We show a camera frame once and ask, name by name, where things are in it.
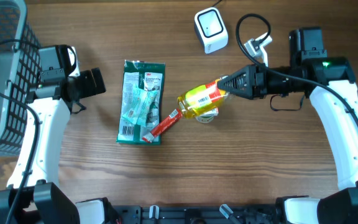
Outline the green white round can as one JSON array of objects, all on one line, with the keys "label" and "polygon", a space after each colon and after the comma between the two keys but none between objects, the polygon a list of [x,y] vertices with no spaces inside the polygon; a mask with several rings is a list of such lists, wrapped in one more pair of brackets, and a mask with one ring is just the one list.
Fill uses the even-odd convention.
[{"label": "green white round can", "polygon": [[200,116],[196,117],[196,120],[200,123],[210,123],[217,115],[219,114],[219,110],[217,108],[207,111]]}]

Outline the light green wipes packet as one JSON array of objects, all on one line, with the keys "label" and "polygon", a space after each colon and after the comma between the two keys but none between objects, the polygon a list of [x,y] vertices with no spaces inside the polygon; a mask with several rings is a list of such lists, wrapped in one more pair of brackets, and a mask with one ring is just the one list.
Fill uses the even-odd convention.
[{"label": "light green wipes packet", "polygon": [[134,85],[129,108],[124,110],[122,118],[131,124],[146,127],[147,114],[157,97],[157,93],[157,90],[148,91]]}]

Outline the red snack stick packet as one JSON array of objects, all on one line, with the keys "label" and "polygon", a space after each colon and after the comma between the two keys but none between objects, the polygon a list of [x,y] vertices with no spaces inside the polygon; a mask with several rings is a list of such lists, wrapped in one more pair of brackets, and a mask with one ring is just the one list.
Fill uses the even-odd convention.
[{"label": "red snack stick packet", "polygon": [[171,128],[176,122],[182,119],[182,112],[179,109],[173,110],[163,121],[142,137],[142,140],[151,143],[167,129]]}]

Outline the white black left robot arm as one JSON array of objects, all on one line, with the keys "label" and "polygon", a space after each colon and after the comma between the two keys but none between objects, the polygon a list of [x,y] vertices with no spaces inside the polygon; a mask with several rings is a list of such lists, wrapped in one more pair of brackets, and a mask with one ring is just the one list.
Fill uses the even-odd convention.
[{"label": "white black left robot arm", "polygon": [[112,223],[119,215],[107,198],[73,203],[59,188],[58,164],[70,103],[104,93],[100,69],[48,79],[31,93],[16,168],[0,190],[0,223]]}]

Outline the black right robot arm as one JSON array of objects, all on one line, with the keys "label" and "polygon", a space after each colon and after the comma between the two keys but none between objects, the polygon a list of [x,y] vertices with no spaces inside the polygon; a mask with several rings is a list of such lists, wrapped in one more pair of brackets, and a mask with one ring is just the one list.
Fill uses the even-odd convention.
[{"label": "black right robot arm", "polygon": [[302,92],[316,110],[336,165],[338,192],[322,199],[281,197],[276,223],[358,223],[358,89],[344,57],[328,57],[318,27],[289,34],[290,64],[269,68],[253,61],[218,83],[221,90],[253,100]]}]

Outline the green white 3M package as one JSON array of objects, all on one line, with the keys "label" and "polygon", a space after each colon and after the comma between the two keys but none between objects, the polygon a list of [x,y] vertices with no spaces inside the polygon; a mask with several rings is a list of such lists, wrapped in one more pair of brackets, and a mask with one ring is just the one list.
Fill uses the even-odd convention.
[{"label": "green white 3M package", "polygon": [[[165,64],[126,60],[122,78],[122,100],[119,130],[116,142],[122,144],[147,144],[142,137],[161,122],[162,95],[165,82]],[[132,99],[132,87],[144,90],[157,90],[157,97],[147,114],[147,125],[131,124],[122,118]]]}]

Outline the yellow dish soap bottle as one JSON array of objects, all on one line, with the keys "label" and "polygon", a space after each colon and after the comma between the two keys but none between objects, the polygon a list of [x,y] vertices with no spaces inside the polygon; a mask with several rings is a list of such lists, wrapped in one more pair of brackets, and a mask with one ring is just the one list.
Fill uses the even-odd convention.
[{"label": "yellow dish soap bottle", "polygon": [[230,98],[228,91],[218,88],[218,82],[227,78],[219,77],[209,83],[190,89],[177,98],[178,110],[186,119],[201,116],[213,109],[219,108]]}]

